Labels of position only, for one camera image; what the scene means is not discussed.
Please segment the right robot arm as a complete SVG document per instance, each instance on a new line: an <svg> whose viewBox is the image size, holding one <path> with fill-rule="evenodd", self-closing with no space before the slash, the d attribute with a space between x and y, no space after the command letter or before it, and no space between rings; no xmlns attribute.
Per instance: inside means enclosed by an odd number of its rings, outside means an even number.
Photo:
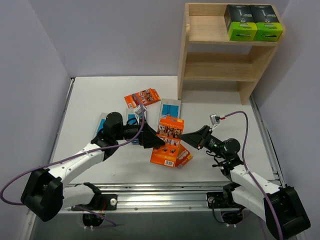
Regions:
<svg viewBox="0 0 320 240"><path fill-rule="evenodd" d="M275 239L287 240L311 227L295 188L282 187L249 170L238 155L241 148L238 140L221 141L212 135L212 129L207 125L178 137L198 150L205 148L222 158L217 167L230 180L223 188L223 203L250 210L265 222Z"/></svg>

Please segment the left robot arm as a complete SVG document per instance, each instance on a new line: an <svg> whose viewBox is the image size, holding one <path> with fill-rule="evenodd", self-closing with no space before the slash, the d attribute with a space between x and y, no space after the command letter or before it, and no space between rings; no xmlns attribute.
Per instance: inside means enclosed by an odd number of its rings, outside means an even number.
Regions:
<svg viewBox="0 0 320 240"><path fill-rule="evenodd" d="M102 206L101 190L90 182L69 187L80 174L94 165L104 162L119 148L119 141L138 140L145 149L164 146L165 142L157 136L146 120L139 124L123 123L118 112L106 116L103 126L96 136L81 151L65 162L55 162L48 167L31 172L21 202L43 222L53 219L60 210L85 207L97 210Z"/></svg>

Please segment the black green GilletteLabs box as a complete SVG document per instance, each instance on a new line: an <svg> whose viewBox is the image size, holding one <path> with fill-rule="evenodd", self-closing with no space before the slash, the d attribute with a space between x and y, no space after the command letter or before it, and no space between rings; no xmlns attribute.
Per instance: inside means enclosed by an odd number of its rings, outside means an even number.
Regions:
<svg viewBox="0 0 320 240"><path fill-rule="evenodd" d="M273 7L251 4L250 9L257 27L254 41L277 42L283 32L283 27Z"/></svg>
<svg viewBox="0 0 320 240"><path fill-rule="evenodd" d="M224 13L230 41L252 42L258 31L250 5L228 4Z"/></svg>

